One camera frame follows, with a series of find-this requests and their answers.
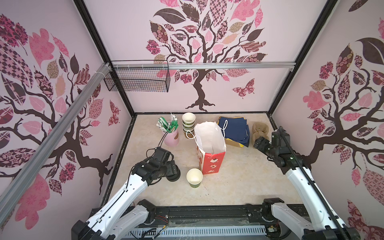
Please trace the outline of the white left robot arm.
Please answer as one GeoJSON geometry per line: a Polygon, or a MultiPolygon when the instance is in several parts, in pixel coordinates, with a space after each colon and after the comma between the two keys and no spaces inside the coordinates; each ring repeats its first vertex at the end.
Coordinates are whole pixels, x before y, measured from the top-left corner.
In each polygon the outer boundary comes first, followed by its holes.
{"type": "Polygon", "coordinates": [[[147,200],[131,204],[149,186],[166,178],[170,182],[181,176],[174,155],[156,147],[154,153],[137,163],[118,192],[86,222],[77,221],[71,229],[73,240],[120,240],[135,227],[155,221],[156,206],[147,200]]]}

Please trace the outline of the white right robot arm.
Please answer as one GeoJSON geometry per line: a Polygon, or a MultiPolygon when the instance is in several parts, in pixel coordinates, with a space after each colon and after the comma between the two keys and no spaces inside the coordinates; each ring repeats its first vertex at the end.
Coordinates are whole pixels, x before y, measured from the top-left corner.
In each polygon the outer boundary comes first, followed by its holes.
{"type": "Polygon", "coordinates": [[[330,206],[313,179],[310,164],[293,150],[290,135],[279,127],[272,139],[259,137],[254,148],[273,162],[295,187],[310,220],[294,212],[280,198],[264,199],[262,218],[267,222],[278,220],[301,240],[359,240],[359,232],[348,227],[330,206]]]}

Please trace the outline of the green paper coffee cup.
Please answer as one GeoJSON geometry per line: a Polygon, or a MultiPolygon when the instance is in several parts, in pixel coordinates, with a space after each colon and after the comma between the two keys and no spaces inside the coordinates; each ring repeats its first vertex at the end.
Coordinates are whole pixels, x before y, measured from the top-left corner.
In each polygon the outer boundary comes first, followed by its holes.
{"type": "Polygon", "coordinates": [[[203,173],[199,169],[190,169],[187,172],[186,178],[192,188],[198,188],[203,181],[203,173]]]}

